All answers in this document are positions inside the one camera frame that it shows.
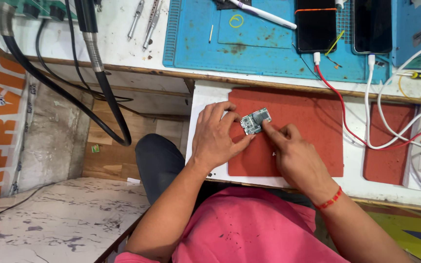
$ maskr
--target smartphone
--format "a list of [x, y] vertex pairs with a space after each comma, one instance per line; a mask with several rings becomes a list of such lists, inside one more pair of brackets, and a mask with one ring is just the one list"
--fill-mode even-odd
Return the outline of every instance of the smartphone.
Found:
[[391, 1], [353, 0], [352, 10], [354, 53], [391, 52]]
[[297, 49], [300, 53], [326, 52], [336, 40], [335, 0], [297, 0]]

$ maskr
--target hand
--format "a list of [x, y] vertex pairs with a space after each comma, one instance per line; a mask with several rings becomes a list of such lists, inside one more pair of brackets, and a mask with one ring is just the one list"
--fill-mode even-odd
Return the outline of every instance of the hand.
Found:
[[277, 169], [293, 187], [308, 196], [315, 205], [330, 200], [339, 190], [326, 166], [314, 149], [305, 141], [293, 124], [276, 131], [262, 122], [262, 127], [276, 148]]
[[213, 103], [199, 113], [190, 160], [204, 168], [206, 176], [248, 147], [255, 136], [247, 135], [237, 143], [231, 141], [230, 126], [232, 122], [241, 121], [241, 116], [233, 112], [236, 108], [231, 102]]

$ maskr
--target red cable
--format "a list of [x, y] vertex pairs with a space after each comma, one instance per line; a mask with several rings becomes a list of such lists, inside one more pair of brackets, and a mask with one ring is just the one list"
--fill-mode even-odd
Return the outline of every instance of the red cable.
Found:
[[[318, 74], [319, 74], [319, 77], [321, 78], [321, 80], [331, 89], [331, 90], [333, 90], [336, 94], [337, 94], [337, 96], [339, 96], [339, 99], [341, 100], [341, 104], [342, 104], [342, 114], [343, 114], [343, 120], [344, 120], [344, 126], [345, 126], [345, 129], [350, 133], [350, 134], [352, 134], [355, 138], [357, 138], [359, 141], [361, 141], [363, 144], [365, 144], [365, 146], [367, 146], [368, 147], [368, 145], [367, 145], [367, 143], [365, 142], [365, 141], [363, 141], [362, 139], [360, 139], [360, 137], [359, 136], [357, 136], [357, 135], [355, 135], [349, 128], [348, 128], [348, 126], [347, 126], [347, 122], [345, 121], [345, 103], [344, 103], [344, 99], [342, 98], [342, 95], [334, 88], [334, 87], [332, 87], [329, 83], [328, 83], [328, 81], [326, 81], [326, 79], [323, 77], [323, 74], [321, 74], [321, 70], [319, 69], [319, 65], [316, 65], [316, 66], [314, 66], [314, 72], [317, 72]], [[399, 148], [399, 147], [402, 147], [402, 146], [406, 146], [407, 144], [409, 144], [409, 143], [411, 143], [412, 141], [414, 141], [416, 138], [418, 138], [418, 136], [420, 136], [421, 135], [421, 132], [419, 132], [417, 135], [415, 135], [414, 137], [412, 137], [410, 140], [408, 140], [408, 141], [406, 141], [406, 142], [404, 142], [403, 144], [399, 144], [399, 145], [396, 145], [396, 146], [389, 146], [389, 147], [385, 147], [385, 148], [382, 148], [382, 149], [374, 149], [374, 150], [381, 150], [381, 151], [383, 151], [383, 150], [393, 150], [393, 149], [397, 149], [397, 148]]]

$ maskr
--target forearm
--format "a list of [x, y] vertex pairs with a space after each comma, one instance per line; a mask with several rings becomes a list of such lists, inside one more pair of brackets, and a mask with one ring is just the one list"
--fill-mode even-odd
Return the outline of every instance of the forearm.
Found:
[[321, 214], [339, 253], [353, 263], [410, 262], [397, 243], [345, 193]]
[[190, 160], [144, 215], [126, 250], [168, 262], [191, 217], [206, 172]]

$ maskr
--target left hand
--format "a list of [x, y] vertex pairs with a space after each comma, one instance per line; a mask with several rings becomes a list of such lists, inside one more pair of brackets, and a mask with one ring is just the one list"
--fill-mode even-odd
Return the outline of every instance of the left hand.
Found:
[[256, 136], [250, 134], [237, 143], [231, 141], [230, 126], [241, 121], [241, 116], [233, 112], [236, 108], [231, 102], [213, 103], [199, 113], [190, 161], [204, 169], [206, 176], [243, 151]]

